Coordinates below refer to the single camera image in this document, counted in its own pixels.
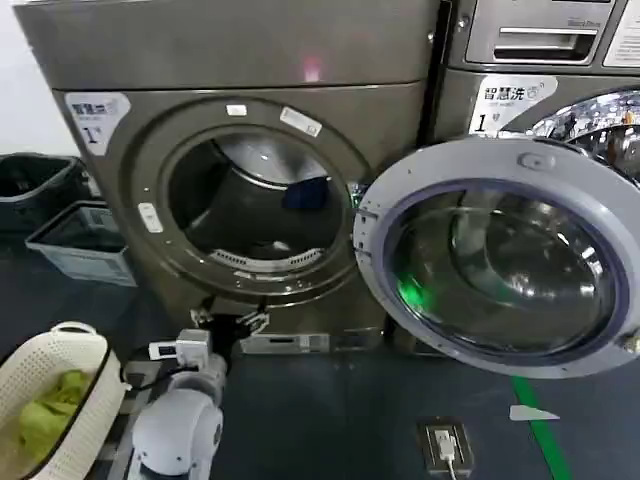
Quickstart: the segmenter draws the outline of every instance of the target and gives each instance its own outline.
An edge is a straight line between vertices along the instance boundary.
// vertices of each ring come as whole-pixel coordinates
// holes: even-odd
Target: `floor socket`
[[[446,430],[456,439],[456,458],[453,469],[458,478],[468,477],[473,469],[473,453],[464,426],[455,418],[433,417],[418,423],[418,442],[424,454],[427,471],[432,475],[449,474],[447,463],[440,459],[437,430]]]

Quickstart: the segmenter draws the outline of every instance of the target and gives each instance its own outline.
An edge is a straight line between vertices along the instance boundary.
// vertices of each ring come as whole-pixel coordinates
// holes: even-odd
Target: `plastic crate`
[[[71,278],[136,286],[127,245],[104,202],[74,203],[25,243]]]
[[[0,156],[0,235],[22,239],[78,200],[82,169],[73,157]]]

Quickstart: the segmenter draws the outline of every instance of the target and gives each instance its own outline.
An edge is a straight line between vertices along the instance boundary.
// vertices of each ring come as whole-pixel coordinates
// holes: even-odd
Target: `floor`
[[[144,288],[67,279],[37,255],[0,250],[0,355],[57,322],[80,320],[120,356],[176,328]],[[571,478],[637,478],[640,362],[586,379],[532,382]],[[225,394],[225,433],[212,478],[418,480],[430,478],[416,422],[465,424],[472,480],[551,479],[527,423],[508,418],[510,379],[452,360],[393,352],[239,361]]]

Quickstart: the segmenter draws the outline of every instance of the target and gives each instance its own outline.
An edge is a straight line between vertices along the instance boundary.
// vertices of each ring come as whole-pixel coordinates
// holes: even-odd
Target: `wall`
[[[0,154],[78,155],[13,15],[0,0]]]

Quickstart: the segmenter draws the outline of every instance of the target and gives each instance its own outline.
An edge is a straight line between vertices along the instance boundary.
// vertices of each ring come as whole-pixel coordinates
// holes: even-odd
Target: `green towel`
[[[91,376],[72,370],[20,413],[20,439],[33,458],[42,461],[55,446],[87,393]]]

